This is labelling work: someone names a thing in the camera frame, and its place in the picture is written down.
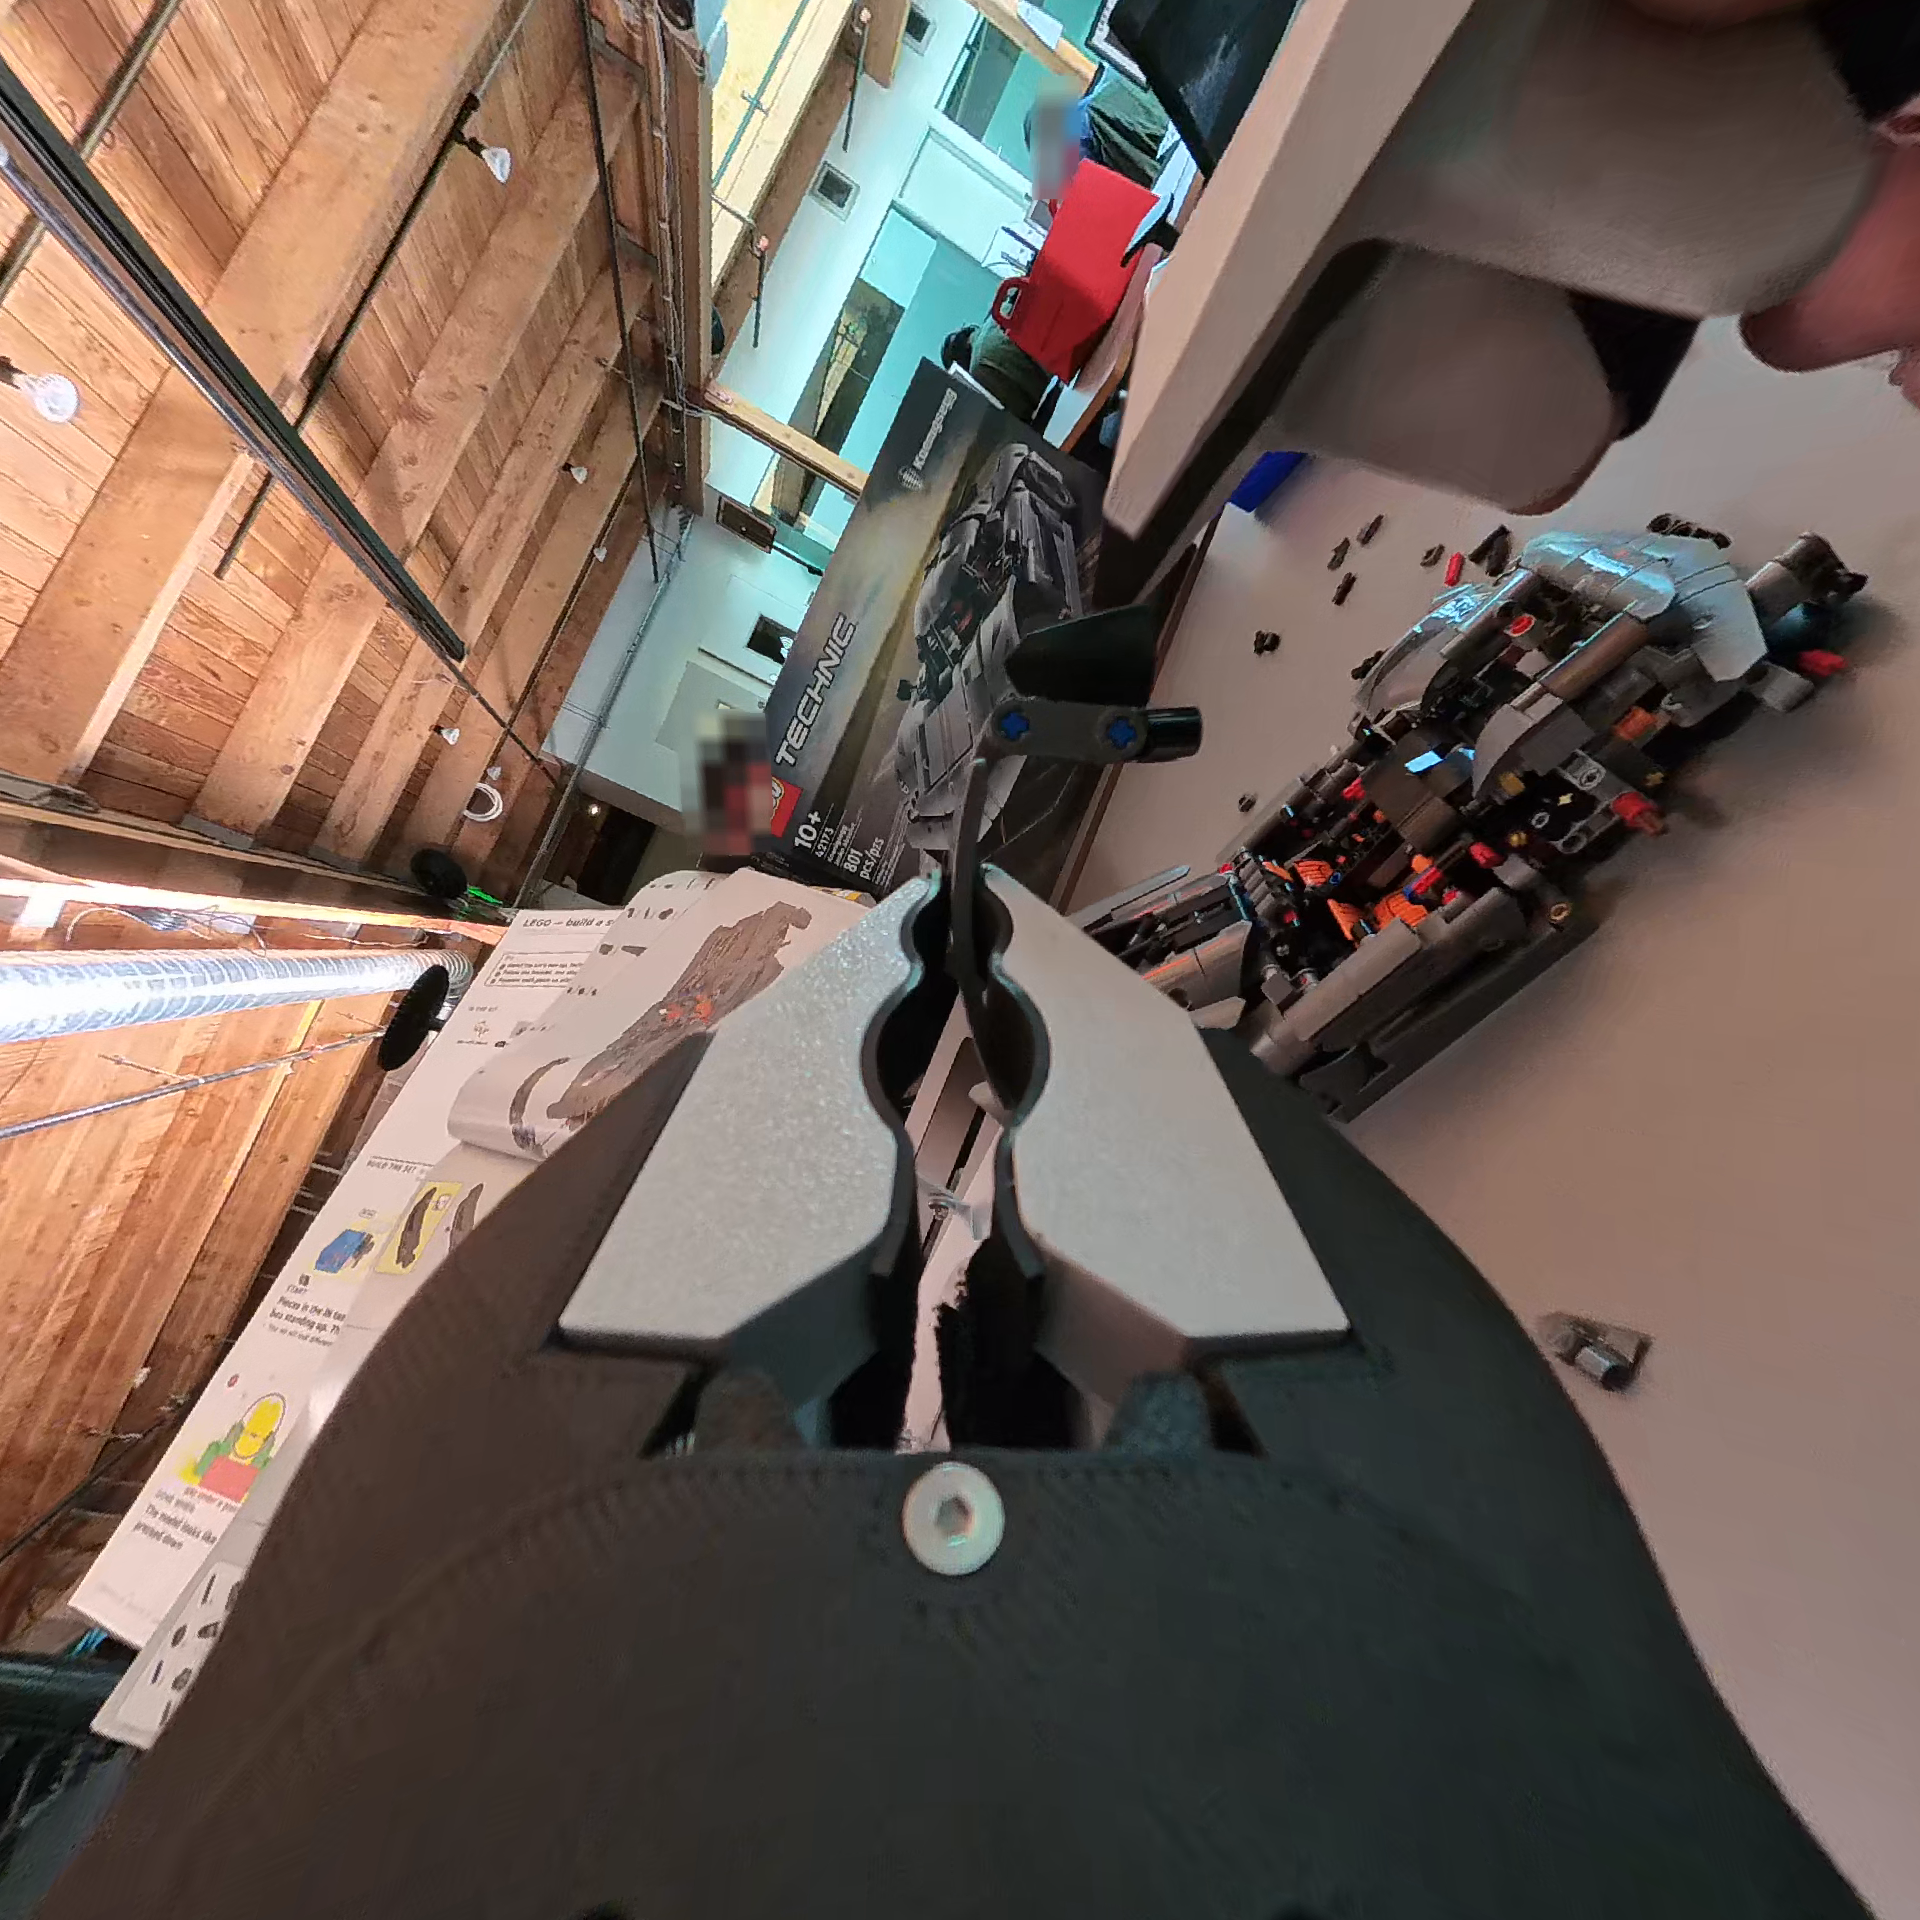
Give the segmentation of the small grey lego piece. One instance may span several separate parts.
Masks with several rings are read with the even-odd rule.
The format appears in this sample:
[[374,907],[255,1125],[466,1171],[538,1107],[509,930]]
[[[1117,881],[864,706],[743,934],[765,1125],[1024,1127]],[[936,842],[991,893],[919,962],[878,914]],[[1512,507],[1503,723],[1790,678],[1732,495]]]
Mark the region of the small grey lego piece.
[[1544,1312],[1535,1334],[1555,1360],[1606,1392],[1632,1387],[1651,1350],[1651,1336],[1576,1312]]

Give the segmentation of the black monitor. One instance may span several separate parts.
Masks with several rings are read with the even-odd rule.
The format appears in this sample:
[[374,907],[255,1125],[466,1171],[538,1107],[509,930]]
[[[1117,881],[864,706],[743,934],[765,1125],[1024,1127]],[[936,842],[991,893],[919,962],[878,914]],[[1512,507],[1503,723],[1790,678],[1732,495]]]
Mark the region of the black monitor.
[[1212,176],[1299,3],[1115,3],[1110,45],[1142,74],[1203,176]]

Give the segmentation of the black ceiling track rail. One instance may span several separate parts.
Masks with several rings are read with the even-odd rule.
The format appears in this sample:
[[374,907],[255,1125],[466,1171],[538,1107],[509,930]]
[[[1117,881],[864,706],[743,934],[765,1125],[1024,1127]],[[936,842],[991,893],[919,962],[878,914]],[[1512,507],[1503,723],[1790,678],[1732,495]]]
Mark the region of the black ceiling track rail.
[[2,69],[2,176],[24,210],[186,376],[251,461],[290,491],[381,602],[438,659],[450,666],[466,661],[463,641],[408,567],[378,536],[179,279],[162,269],[112,194],[7,65]]

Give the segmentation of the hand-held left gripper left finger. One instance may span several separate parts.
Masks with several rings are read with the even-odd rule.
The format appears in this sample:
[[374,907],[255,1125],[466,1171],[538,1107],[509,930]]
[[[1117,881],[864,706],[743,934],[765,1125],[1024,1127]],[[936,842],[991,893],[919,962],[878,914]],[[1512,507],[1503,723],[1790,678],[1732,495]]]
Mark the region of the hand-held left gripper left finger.
[[714,1029],[559,1312],[572,1350],[760,1373],[835,1419],[906,1417],[906,1118],[956,1005],[949,936],[946,881],[909,881]]

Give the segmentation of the lego instruction booklet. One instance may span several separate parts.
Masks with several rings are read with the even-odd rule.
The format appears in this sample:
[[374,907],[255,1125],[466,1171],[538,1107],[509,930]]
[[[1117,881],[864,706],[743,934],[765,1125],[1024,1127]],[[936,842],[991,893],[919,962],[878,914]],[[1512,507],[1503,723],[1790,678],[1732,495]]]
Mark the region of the lego instruction booklet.
[[90,1730],[148,1750],[223,1632],[316,1430],[426,1281],[615,1095],[848,930],[870,897],[669,874],[520,913],[216,1360],[75,1610],[136,1661]]

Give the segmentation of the grey lego car model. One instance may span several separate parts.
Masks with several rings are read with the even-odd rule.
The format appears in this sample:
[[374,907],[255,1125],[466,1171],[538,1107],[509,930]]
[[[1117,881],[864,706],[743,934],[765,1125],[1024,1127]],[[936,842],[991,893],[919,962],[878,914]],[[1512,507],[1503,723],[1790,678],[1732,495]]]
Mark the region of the grey lego car model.
[[1803,534],[1755,570],[1671,515],[1539,534],[1355,670],[1351,723],[1212,871],[1079,914],[1195,1024],[1354,1121],[1591,937],[1587,887],[1709,738],[1845,667],[1868,579]]

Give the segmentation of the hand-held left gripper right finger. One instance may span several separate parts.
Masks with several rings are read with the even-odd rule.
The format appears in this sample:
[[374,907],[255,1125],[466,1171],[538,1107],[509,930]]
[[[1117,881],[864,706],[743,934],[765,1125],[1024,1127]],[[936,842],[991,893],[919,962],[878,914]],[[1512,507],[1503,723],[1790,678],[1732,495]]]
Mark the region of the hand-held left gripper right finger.
[[995,1230],[1084,1398],[1348,1343],[1203,1033],[998,870],[975,877],[975,1048],[1004,1110]]

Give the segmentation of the black lego subassembly blue pins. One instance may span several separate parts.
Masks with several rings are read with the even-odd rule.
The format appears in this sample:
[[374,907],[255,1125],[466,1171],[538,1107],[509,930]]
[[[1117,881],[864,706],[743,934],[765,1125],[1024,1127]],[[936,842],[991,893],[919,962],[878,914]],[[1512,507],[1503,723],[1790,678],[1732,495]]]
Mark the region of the black lego subassembly blue pins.
[[1164,613],[1132,603],[1046,627],[1006,659],[1007,691],[982,720],[946,862],[946,969],[1004,1118],[1015,1118],[1044,1070],[1040,1017],[1006,982],[1013,914],[984,881],[979,837],[991,776],[1011,762],[1088,766],[1183,762],[1200,753],[1192,706],[1155,706]]

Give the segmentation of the pale raised desk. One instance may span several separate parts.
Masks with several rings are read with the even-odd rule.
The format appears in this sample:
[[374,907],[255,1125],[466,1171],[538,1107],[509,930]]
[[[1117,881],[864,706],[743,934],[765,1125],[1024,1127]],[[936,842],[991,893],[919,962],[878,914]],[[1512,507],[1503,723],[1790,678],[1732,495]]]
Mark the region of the pale raised desk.
[[1470,3],[1307,3],[1142,306],[1109,559],[1156,575],[1237,488],[1304,350],[1286,327]]

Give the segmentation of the silver ventilation duct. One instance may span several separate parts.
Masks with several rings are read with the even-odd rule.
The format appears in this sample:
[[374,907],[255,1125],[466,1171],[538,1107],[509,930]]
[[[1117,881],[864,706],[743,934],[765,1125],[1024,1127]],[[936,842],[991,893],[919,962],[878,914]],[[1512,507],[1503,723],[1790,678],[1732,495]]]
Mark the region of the silver ventilation duct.
[[2,960],[2,1042],[390,995],[435,969],[445,995],[474,982],[468,959],[431,949],[16,952]]

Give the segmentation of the scattered small black lego pieces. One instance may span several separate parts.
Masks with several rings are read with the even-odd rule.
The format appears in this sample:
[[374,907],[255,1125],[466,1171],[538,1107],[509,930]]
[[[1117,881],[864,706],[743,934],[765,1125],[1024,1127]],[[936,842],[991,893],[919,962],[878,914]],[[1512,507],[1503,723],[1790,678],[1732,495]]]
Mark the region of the scattered small black lego pieces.
[[1242,825],[1334,749],[1354,719],[1355,667],[1447,587],[1453,557],[1517,526],[1503,510],[1392,513],[1374,542],[1327,521],[1242,515],[1238,613],[1221,659],[1222,821]]

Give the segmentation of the red bag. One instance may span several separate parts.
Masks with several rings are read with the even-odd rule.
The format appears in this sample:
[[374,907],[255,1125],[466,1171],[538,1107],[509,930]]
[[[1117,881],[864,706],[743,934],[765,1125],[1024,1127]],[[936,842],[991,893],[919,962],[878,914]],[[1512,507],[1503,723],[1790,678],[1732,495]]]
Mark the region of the red bag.
[[1119,314],[1140,257],[1156,265],[1176,238],[1148,186],[1082,160],[1051,205],[1031,269],[998,287],[991,323],[1046,376],[1074,385]]

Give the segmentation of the lego set box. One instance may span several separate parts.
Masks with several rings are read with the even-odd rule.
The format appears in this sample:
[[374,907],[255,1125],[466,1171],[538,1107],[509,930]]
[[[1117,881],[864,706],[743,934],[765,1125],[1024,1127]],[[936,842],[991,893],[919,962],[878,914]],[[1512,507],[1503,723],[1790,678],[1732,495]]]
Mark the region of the lego set box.
[[1104,489],[919,366],[764,711],[788,871],[885,897],[949,851],[1007,654],[1088,611]]

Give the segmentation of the person's right hand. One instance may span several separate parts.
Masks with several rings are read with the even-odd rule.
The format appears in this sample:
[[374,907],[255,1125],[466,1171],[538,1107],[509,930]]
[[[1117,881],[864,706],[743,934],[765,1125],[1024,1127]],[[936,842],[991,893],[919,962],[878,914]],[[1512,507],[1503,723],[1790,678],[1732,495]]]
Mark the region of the person's right hand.
[[1810,373],[1891,357],[1887,385],[1917,405],[1917,141],[1904,112],[1878,143],[1878,176],[1828,269],[1802,293],[1742,317],[1768,368]]

